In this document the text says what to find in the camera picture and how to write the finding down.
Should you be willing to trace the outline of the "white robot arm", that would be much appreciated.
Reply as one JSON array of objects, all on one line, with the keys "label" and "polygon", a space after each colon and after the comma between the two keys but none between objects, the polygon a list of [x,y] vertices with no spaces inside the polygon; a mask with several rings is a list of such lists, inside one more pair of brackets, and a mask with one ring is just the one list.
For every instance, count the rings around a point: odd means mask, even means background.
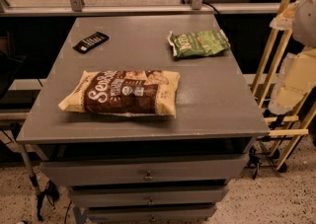
[{"label": "white robot arm", "polygon": [[292,35],[303,45],[316,47],[316,0],[299,0],[293,17]]}]

